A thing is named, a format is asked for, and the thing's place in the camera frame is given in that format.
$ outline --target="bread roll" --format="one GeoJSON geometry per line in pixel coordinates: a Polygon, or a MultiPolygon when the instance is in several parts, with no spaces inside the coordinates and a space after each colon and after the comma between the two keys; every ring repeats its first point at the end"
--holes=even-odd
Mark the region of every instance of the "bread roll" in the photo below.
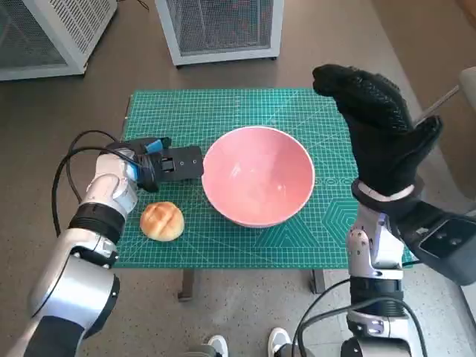
{"type": "Polygon", "coordinates": [[[141,216],[141,230],[144,234],[161,242],[179,238],[184,226],[184,216],[172,202],[152,203],[141,216]]]}

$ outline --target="ventilation grille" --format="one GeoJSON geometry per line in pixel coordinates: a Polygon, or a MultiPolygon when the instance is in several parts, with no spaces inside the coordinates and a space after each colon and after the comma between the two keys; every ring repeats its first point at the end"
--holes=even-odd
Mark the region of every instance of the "ventilation grille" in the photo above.
{"type": "Polygon", "coordinates": [[[22,0],[0,0],[0,69],[65,64],[22,0]]]}
{"type": "Polygon", "coordinates": [[[167,0],[182,56],[271,47],[273,0],[167,0]]]}
{"type": "Polygon", "coordinates": [[[111,10],[108,0],[50,0],[50,4],[84,54],[111,10]]]}

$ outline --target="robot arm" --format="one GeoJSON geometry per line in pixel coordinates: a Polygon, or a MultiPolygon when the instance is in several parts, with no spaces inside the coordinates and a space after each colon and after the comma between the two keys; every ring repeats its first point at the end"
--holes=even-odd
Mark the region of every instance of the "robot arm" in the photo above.
{"type": "Polygon", "coordinates": [[[110,268],[137,188],[153,192],[160,181],[203,174],[198,147],[169,145],[168,138],[112,145],[139,168],[111,153],[99,155],[86,196],[30,292],[31,320],[8,357],[75,356],[81,341],[103,328],[120,291],[110,268]]]}
{"type": "Polygon", "coordinates": [[[347,236],[352,304],[389,297],[350,310],[354,337],[341,356],[412,356],[403,301],[402,255],[407,246],[422,263],[467,285],[476,280],[476,221],[443,212],[419,199],[419,163],[443,125],[430,117],[413,127],[405,101],[388,79],[339,65],[313,72],[317,93],[332,97],[349,127],[358,179],[352,193],[358,215],[347,236]]]}

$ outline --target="table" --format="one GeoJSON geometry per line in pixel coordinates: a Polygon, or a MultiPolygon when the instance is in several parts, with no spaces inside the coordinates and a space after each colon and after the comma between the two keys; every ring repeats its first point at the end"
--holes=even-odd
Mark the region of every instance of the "table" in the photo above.
{"type": "Polygon", "coordinates": [[[170,136],[175,147],[195,144],[205,153],[225,132],[249,125],[273,126],[306,147],[316,172],[306,206],[281,225],[244,228],[210,206],[200,180],[164,183],[158,193],[138,193],[118,244],[117,267],[184,269],[184,299],[195,269],[311,269],[317,291],[324,281],[317,272],[347,267],[345,237],[358,206],[350,184],[357,170],[347,125],[332,99],[311,89],[137,91],[123,139],[170,136]],[[174,202],[184,214],[185,231],[174,242],[147,239],[139,228],[144,208],[160,201],[174,202]]]}

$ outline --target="tile floor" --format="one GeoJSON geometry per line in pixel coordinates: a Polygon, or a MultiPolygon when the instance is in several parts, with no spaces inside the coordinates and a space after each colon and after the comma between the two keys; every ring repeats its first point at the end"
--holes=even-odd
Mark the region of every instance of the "tile floor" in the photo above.
{"type": "MultiPolygon", "coordinates": [[[[287,0],[278,61],[197,65],[180,71],[170,61],[149,3],[150,13],[133,0],[119,4],[84,78],[0,84],[0,354],[22,331],[28,290],[54,244],[49,196],[57,162],[81,130],[105,129],[118,135],[127,98],[135,89],[310,86],[315,66],[335,62],[383,73],[402,88],[412,114],[420,111],[368,0],[287,0]]],[[[81,190],[91,179],[93,163],[94,156],[88,154],[73,163],[81,190]]],[[[438,150],[419,173],[427,182],[429,201],[458,211],[471,204],[452,183],[438,150]]],[[[65,224],[76,207],[65,180],[59,194],[65,224]]],[[[174,356],[217,332],[228,338],[233,356],[264,356],[271,328],[293,330],[313,299],[302,271],[203,271],[196,299],[186,305],[176,301],[179,271],[117,274],[122,282],[117,308],[104,331],[84,343],[85,356],[174,356]]],[[[346,276],[345,271],[326,272],[328,284],[346,276]]],[[[405,288],[407,302],[422,319],[431,356],[476,354],[475,330],[456,286],[417,267],[406,274],[405,288]]],[[[346,298],[342,288],[318,310],[339,306],[346,298]]],[[[313,327],[306,341],[317,356],[338,356],[348,335],[344,318],[335,318],[313,327]]]]}

